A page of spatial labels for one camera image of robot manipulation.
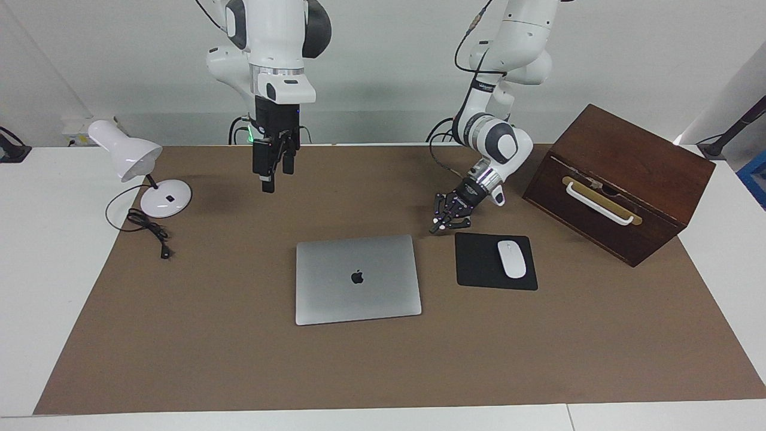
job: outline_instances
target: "brown wooden box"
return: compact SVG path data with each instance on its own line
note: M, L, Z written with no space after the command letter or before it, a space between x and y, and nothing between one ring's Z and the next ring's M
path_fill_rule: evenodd
M524 199L636 266L686 228L714 167L588 105L545 155Z

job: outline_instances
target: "white computer mouse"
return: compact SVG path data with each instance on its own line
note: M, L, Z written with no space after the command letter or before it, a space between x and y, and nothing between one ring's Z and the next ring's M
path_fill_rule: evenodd
M521 278L526 274L526 262L524 255L515 241L501 241L497 243L497 251L500 253L502 269L509 278Z

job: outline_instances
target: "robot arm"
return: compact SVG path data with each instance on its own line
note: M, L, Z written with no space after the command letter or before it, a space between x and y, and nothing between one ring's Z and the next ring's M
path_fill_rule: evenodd
M470 66L479 72L453 119L452 136L482 159L452 192L437 194L431 233L469 227L473 209L487 196L498 206L505 203L502 183L529 157L532 139L486 107L493 95L512 104L509 83L537 85L548 77L552 61L545 44L560 1L569 0L510 0L494 41L481 41L471 51Z
M317 0L215 0L225 17L231 47L208 52L208 70L245 100L253 141L253 172L264 192L274 191L274 173L294 170L300 148L300 104L316 101L304 74L304 58L316 58L329 44L332 29Z

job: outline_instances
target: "silver laptop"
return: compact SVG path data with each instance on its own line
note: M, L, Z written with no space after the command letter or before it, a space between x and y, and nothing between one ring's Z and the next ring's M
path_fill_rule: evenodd
M420 313L421 295L409 235L298 244L298 325Z

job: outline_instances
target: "table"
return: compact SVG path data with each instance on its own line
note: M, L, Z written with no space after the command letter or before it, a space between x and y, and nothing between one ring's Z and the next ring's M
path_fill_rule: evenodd
M116 238L117 231L103 221L103 207L138 180L120 183L108 153L99 148L37 148L24 163L0 167L0 250L6 268L0 274L0 429L582 431L762 429L766 423L766 400L24 417L34 409ZM124 215L130 202L127 197L115 205L113 217ZM766 327L766 260L759 254L764 234L766 213L728 165L717 162L699 209L680 237L761 379L766 376L766 337L761 333Z

